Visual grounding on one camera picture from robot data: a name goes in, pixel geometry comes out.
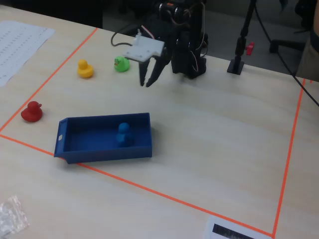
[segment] orange tape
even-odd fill
[[[30,96],[29,99],[27,99],[26,102],[24,102],[24,104],[9,118],[9,120],[0,128],[0,132],[13,120],[14,117],[16,117],[16,115],[26,106],[26,104],[28,104],[28,102],[43,88],[43,86],[45,86],[46,83],[49,82],[49,80],[51,80],[51,78],[61,69],[61,67],[68,61],[70,60],[70,58],[84,45],[85,42],[87,42],[91,36],[93,36],[93,34],[98,30],[98,28],[95,28],[94,31],[87,37],[85,38],[85,40],[71,53],[71,55],[68,56],[68,58],[66,58],[65,61],[63,61],[63,63],[52,73],[52,75],[46,79],[46,81]]]
[[[305,84],[306,84],[306,79],[304,79],[304,81],[303,81],[303,86],[305,86]],[[290,143],[289,143],[289,149],[288,149],[288,155],[287,155],[284,179],[283,179],[283,183],[282,183],[282,186],[281,186],[281,192],[280,192],[280,197],[279,197],[279,202],[278,202],[278,207],[277,207],[277,212],[276,212],[276,218],[275,218],[275,224],[274,224],[274,228],[273,228],[272,238],[275,238],[275,236],[276,236],[277,226],[278,226],[278,221],[279,221],[279,216],[280,216],[280,211],[281,211],[281,207],[282,207],[282,204],[283,204],[284,192],[285,192],[287,176],[288,176],[288,170],[289,170],[289,164],[290,164],[290,158],[291,158],[291,153],[292,153],[292,150],[293,150],[295,132],[296,132],[296,127],[297,127],[297,121],[298,121],[298,116],[299,116],[301,100],[303,98],[303,93],[304,93],[303,89],[300,89],[299,100],[298,100],[298,104],[297,104],[293,130],[291,132],[291,137],[290,137]]]
[[[26,146],[26,147],[33,148],[33,149],[35,149],[35,150],[37,150],[37,151],[46,153],[46,154],[48,154],[48,155],[51,155],[51,156],[54,155],[53,153],[51,153],[51,152],[49,152],[49,151],[46,151],[46,150],[44,150],[44,149],[35,147],[35,146],[31,145],[31,144],[28,144],[28,143],[19,141],[19,140],[17,140],[17,139],[14,139],[14,138],[5,136],[5,135],[3,135],[3,134],[0,134],[0,137],[5,138],[5,139],[8,139],[8,140],[13,141],[13,142],[16,142],[16,143],[19,143],[19,144],[22,144],[22,145],[24,145],[24,146]],[[89,169],[89,170],[95,171],[95,172],[97,172],[97,173],[106,175],[106,176],[108,176],[108,177],[117,179],[117,180],[119,180],[119,181],[122,181],[122,182],[124,182],[124,183],[130,184],[130,185],[132,185],[132,186],[141,188],[141,189],[146,190],[146,191],[148,191],[148,192],[150,192],[150,193],[154,193],[154,194],[159,195],[159,196],[161,196],[161,197],[170,199],[170,200],[172,200],[172,201],[174,201],[174,202],[183,204],[183,205],[185,205],[185,206],[194,208],[194,209],[196,209],[196,210],[199,210],[199,211],[202,211],[202,212],[211,214],[211,215],[213,215],[213,216],[216,216],[216,217],[225,219],[225,220],[230,221],[230,222],[232,222],[232,223],[241,225],[241,226],[243,226],[243,227],[246,227],[246,228],[251,229],[251,230],[253,230],[253,231],[256,231],[256,232],[258,232],[258,233],[267,235],[267,236],[269,236],[269,237],[271,237],[271,235],[272,235],[271,233],[267,233],[267,232],[265,232],[265,231],[263,231],[263,230],[261,230],[261,229],[255,228],[255,227],[250,226],[250,225],[248,225],[248,224],[245,224],[245,223],[242,223],[242,222],[240,222],[240,221],[237,221],[237,220],[231,219],[231,218],[229,218],[229,217],[223,216],[223,215],[221,215],[221,214],[212,212],[212,211],[210,211],[210,210],[207,210],[207,209],[198,207],[198,206],[196,206],[196,205],[194,205],[194,204],[187,203],[187,202],[182,201],[182,200],[180,200],[180,199],[171,197],[171,196],[169,196],[169,195],[167,195],[167,194],[164,194],[164,193],[155,191],[155,190],[153,190],[153,189],[151,189],[151,188],[145,187],[145,186],[143,186],[143,185],[141,185],[141,184],[138,184],[138,183],[129,181],[129,180],[127,180],[127,179],[121,178],[121,177],[116,176],[116,175],[111,174],[111,173],[107,173],[107,172],[102,171],[102,170],[100,170],[100,169],[98,169],[98,168],[94,168],[94,167],[88,166],[88,165],[83,164],[83,163],[77,163],[77,165],[80,166],[80,167],[84,167],[84,168],[87,168],[87,169]]]

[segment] rubber duck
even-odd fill
[[[41,106],[42,104],[39,104],[37,101],[29,102],[27,107],[21,112],[21,117],[28,122],[37,122],[42,118]]]
[[[119,133],[116,135],[116,141],[119,147],[129,147],[133,144],[133,136],[128,123],[119,125]]]
[[[93,66],[88,65],[88,62],[84,59],[78,62],[78,74],[84,78],[89,78],[93,75]]]
[[[130,68],[130,61],[123,56],[117,56],[114,59],[114,68],[118,72],[128,71]]]

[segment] green rubber duck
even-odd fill
[[[118,72],[125,72],[130,68],[130,61],[123,56],[118,56],[114,60],[114,68]]]

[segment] blue tray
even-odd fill
[[[119,125],[130,126],[130,146],[118,142]],[[149,113],[66,118],[59,123],[54,157],[67,163],[152,156]]]

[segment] plastic bag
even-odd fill
[[[17,196],[10,197],[0,205],[0,239],[17,233],[29,225]]]

